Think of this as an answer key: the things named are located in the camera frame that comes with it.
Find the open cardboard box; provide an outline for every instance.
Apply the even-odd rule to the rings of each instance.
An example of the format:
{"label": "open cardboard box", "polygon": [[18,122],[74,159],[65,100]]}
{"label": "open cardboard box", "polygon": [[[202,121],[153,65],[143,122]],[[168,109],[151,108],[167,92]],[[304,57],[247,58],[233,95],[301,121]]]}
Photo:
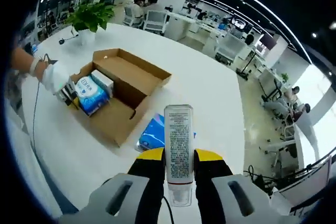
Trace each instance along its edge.
{"label": "open cardboard box", "polygon": [[76,116],[87,130],[98,130],[120,146],[145,114],[150,95],[165,85],[171,74],[122,49],[109,49],[94,52],[92,62],[71,79],[76,84],[95,69],[114,81],[113,98],[91,116],[82,109]]}

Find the box flap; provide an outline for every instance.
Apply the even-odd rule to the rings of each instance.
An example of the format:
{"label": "box flap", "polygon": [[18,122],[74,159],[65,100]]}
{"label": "box flap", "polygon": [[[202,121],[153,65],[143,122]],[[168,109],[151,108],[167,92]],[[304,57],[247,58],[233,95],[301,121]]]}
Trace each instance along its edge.
{"label": "box flap", "polygon": [[112,76],[150,95],[170,73],[122,49],[109,49],[93,53],[93,63]]}

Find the office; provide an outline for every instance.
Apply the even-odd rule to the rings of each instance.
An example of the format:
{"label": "office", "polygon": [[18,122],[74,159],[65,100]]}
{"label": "office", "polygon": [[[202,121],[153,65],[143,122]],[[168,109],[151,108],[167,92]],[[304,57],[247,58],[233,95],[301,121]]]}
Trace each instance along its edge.
{"label": "office", "polygon": [[[102,145],[66,114],[64,104],[52,102],[54,97],[43,88],[40,88],[34,112],[36,92],[31,90],[37,86],[37,80],[28,78],[24,82],[22,110],[26,131],[34,135],[36,149],[43,150],[40,155],[54,173],[55,184],[76,208],[86,206],[90,193],[102,180],[129,169],[132,160],[139,155],[134,149],[135,143],[154,115],[163,115],[163,109],[170,104],[193,107],[195,147],[218,153],[234,174],[248,176],[244,171],[252,165],[254,173],[278,178],[306,168],[332,150],[332,142],[324,139],[333,134],[334,63],[327,49],[316,46],[323,43],[324,33],[312,27],[306,38],[301,33],[307,31],[295,30],[293,23],[282,21],[281,12],[270,13],[258,2],[39,1],[35,14],[32,12],[27,18],[29,26],[25,26],[20,41],[23,46],[30,42],[35,54],[48,53],[51,59],[65,61],[72,74],[92,61],[93,52],[120,48],[172,75],[161,90],[151,94],[152,105],[120,148]],[[85,24],[90,33],[83,33],[81,29],[74,31],[68,18],[77,15],[83,3],[104,3],[101,10],[107,13],[109,20]],[[334,31],[329,26],[332,27],[333,21],[326,17],[328,25],[323,27],[331,38]],[[300,91],[291,92],[296,86]],[[277,103],[287,95],[291,97],[287,115],[260,105],[265,101]],[[298,111],[303,104],[310,105],[309,113]],[[295,122],[287,118],[299,112],[302,114]],[[47,132],[37,127],[42,122],[50,126],[45,129],[64,129],[64,132],[71,126],[79,135],[72,135],[70,139],[67,134],[60,137],[59,132],[63,131],[59,131],[51,134],[51,140],[43,141],[39,138]],[[57,158],[58,153],[64,156],[62,161]],[[107,165],[100,165],[101,161],[95,159],[97,155],[106,163],[119,166],[111,170]],[[70,176],[70,170],[58,169],[60,162],[62,167],[70,168],[74,156],[85,164],[85,168],[79,164],[71,168],[71,171],[76,169],[77,178]],[[65,178],[60,172],[68,172],[68,176]],[[72,191],[78,179],[87,182]],[[193,207],[186,210],[190,211],[188,214],[193,215]]]}

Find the blue package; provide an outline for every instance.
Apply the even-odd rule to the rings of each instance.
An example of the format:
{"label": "blue package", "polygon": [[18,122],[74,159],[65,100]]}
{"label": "blue package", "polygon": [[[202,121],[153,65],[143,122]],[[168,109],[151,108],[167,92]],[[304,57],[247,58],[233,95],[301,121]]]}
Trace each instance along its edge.
{"label": "blue package", "polygon": [[79,79],[76,92],[81,108],[87,115],[95,113],[109,100],[108,94],[90,76]]}
{"label": "blue package", "polygon": [[139,139],[139,145],[144,150],[164,147],[164,116],[155,114]]}

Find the floor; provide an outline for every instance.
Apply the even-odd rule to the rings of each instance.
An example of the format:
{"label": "floor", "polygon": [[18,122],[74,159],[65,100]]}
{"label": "floor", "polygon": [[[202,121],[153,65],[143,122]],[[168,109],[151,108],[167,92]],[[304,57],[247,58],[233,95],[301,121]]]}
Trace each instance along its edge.
{"label": "floor", "polygon": [[[123,6],[116,6],[114,8],[115,16],[110,20],[111,23],[122,24],[124,17]],[[189,32],[187,36],[181,40],[182,43],[188,47],[191,47],[197,51],[202,51],[208,32],[200,29],[197,33]],[[246,63],[237,59],[231,66],[228,66],[233,71],[236,68],[244,67]],[[269,144],[268,139],[271,139],[272,143],[281,142],[280,132],[277,132],[275,128],[278,126],[278,122],[273,121],[270,112],[266,111],[261,105],[261,95],[263,91],[259,85],[259,82],[255,78],[249,78],[245,81],[243,78],[238,77],[239,88],[241,92],[241,101],[243,103],[243,113],[245,122],[245,160],[244,170],[248,170],[249,165],[253,165],[254,172],[256,174],[263,174],[264,176],[273,176],[274,169],[271,168],[271,164],[275,159],[274,153],[264,154],[263,148]],[[290,156],[286,156],[290,162],[295,163],[294,159]]]}

